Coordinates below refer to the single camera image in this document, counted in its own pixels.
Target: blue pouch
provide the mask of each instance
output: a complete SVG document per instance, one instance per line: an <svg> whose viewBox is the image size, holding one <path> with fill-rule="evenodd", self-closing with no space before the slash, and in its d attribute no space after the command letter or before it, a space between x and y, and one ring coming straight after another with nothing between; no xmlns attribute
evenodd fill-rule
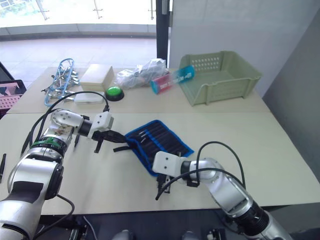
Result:
<svg viewBox="0 0 320 240"><path fill-rule="evenodd" d="M129 147L118 147L114 151L132 149L152 176L157 176L157 173L152 171L157 152L163 151L181 157L188 157L194 152L160 120L153 120L132 130L125 137Z"/></svg>

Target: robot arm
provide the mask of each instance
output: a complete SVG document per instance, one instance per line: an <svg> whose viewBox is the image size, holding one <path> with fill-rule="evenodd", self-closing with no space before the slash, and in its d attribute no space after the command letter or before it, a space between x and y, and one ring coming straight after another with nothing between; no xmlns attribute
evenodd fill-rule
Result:
<svg viewBox="0 0 320 240"><path fill-rule="evenodd" d="M199 161L199 169L223 167L212 158ZM152 170L156 173L178 177L181 174L196 170L196 161L188 161L185 157L159 151L154 158ZM250 240L292 240L282 226L266 211L260 208L242 185L223 172L204 170L199 173L215 202L240 226ZM196 173L181 178L195 181Z"/></svg>
<svg viewBox="0 0 320 240"><path fill-rule="evenodd" d="M97 114L93 121L66 109L52 112L48 129L9 176L9 195L0 201L0 240L33 239L44 201L59 192L63 158L72 135L103 141L112 124L108 111Z"/></svg>

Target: transparent plastic bag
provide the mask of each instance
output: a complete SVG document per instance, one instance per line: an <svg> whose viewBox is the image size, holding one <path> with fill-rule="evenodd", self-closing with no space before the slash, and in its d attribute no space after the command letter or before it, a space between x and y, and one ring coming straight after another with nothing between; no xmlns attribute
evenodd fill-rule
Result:
<svg viewBox="0 0 320 240"><path fill-rule="evenodd" d="M151 80L167 73L166 61L161 58L155 58L145 65L137 65L133 71L125 69L118 72L113 83L122 89L149 86Z"/></svg>

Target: tabletop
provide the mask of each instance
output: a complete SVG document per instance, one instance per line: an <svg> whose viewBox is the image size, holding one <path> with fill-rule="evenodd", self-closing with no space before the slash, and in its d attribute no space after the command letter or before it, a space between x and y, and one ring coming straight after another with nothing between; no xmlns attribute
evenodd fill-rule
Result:
<svg viewBox="0 0 320 240"><path fill-rule="evenodd" d="M42 89L52 83L51 75L54 75L57 68L47 68L23 94L21 99L8 111L8 113L44 113L48 107L44 105L45 94ZM115 68L115 75L121 71ZM76 68L79 78L86 71L86 68ZM166 92L159 95L153 93L151 87L138 87L124 90L124 98L120 101L109 101L110 111L113 113L241 113L241 112L269 112L269 108L255 91L248 97L228 99L211 102L209 105L199 104L191 106L179 85L173 86ZM75 104L66 102L60 104L63 108L76 113L99 113L103 110L104 104Z"/></svg>
<svg viewBox="0 0 320 240"><path fill-rule="evenodd" d="M86 113L91 118L94 113ZM281 206L320 202L320 184L270 112L191 112L123 113L114 112L112 129L122 134L158 119L174 131L195 153L208 141L228 144L238 154L244 168L248 192L261 206ZM7 194L6 179L20 160L23 142L39 113L7 114L0 121L0 153L7 161L0 184L0 198ZM157 182L148 174L131 150L113 152L119 143L104 142L94 153L97 142L81 137L72 143L64 158L59 194L75 203L75 214L218 208L209 191L180 183L170 194L155 200ZM203 149L229 172L240 177L233 155L218 145ZM59 198L45 201L42 214L66 214L68 204Z"/></svg>

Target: light green plastic basket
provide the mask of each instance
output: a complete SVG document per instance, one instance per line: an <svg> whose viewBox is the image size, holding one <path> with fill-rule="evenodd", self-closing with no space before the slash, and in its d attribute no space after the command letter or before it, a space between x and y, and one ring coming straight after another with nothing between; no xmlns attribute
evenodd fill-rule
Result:
<svg viewBox="0 0 320 240"><path fill-rule="evenodd" d="M180 86L192 106L245 98L262 76L234 51L183 56L179 68L189 65L194 67L195 76Z"/></svg>

